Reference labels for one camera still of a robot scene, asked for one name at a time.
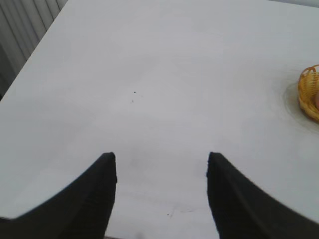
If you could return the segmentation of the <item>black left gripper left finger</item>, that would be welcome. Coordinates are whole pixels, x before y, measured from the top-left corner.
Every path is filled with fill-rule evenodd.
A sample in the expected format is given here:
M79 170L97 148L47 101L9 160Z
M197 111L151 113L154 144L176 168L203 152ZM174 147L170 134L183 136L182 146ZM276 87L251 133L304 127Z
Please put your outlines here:
M117 184L114 153L103 153L58 194L15 219L1 219L2 239L102 239Z

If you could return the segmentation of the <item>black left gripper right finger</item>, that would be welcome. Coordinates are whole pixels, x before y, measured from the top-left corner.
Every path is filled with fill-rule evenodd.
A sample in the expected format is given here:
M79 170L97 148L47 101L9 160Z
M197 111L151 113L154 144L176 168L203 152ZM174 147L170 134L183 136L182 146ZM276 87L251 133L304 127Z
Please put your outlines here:
M261 190L221 153L210 153L207 197L221 239L317 239L319 225Z

